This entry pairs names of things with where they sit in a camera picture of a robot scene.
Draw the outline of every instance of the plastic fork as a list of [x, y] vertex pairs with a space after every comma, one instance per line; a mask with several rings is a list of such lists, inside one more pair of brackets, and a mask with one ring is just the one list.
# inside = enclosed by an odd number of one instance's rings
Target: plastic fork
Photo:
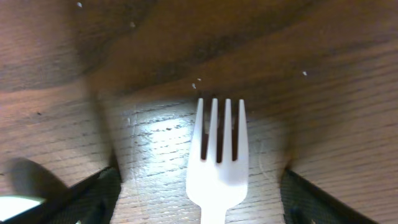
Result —
[[211, 104], [207, 156], [201, 158], [203, 99], [198, 100], [195, 129], [188, 158], [187, 195], [201, 208], [202, 224], [225, 223], [226, 211], [248, 192], [249, 147], [244, 101], [239, 101], [238, 157], [233, 161], [231, 100], [225, 101], [222, 161], [217, 163], [218, 100]]

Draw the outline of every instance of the white fork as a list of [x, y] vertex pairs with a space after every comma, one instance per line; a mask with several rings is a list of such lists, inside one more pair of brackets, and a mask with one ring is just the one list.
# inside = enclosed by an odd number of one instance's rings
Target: white fork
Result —
[[244, 101], [239, 101], [238, 158], [232, 160], [231, 100], [225, 101], [223, 153], [217, 163], [218, 100], [211, 104], [206, 159], [201, 159], [203, 99], [198, 100], [187, 170], [187, 195], [201, 208], [202, 224], [225, 223], [226, 211], [241, 203], [248, 192], [249, 148]]

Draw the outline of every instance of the fork head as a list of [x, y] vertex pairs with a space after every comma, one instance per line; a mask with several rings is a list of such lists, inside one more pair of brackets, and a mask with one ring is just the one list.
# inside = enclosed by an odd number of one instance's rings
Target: fork head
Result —
[[187, 195], [197, 205], [229, 209], [243, 201], [248, 191], [248, 132], [244, 101], [239, 101], [238, 156], [233, 161], [231, 100], [225, 101], [222, 162], [217, 163], [218, 100], [211, 104], [206, 159], [201, 158], [203, 99], [198, 100], [187, 169]]

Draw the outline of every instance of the fork handle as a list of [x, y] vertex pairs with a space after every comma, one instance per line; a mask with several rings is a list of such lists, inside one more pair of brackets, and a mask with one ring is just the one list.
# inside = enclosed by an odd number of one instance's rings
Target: fork handle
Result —
[[225, 224], [226, 210], [218, 208], [203, 208], [201, 210], [201, 224]]

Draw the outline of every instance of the dark brown wood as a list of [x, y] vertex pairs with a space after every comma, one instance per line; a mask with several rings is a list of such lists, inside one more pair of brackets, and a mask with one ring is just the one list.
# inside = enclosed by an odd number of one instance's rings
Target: dark brown wood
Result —
[[292, 157], [329, 194], [396, 222], [397, 1], [80, 3], [0, 2], [1, 195], [16, 193], [17, 157], [72, 185], [114, 148], [114, 223], [199, 223], [185, 168], [196, 99], [216, 96], [245, 99], [248, 116], [250, 189], [228, 222], [282, 223]]

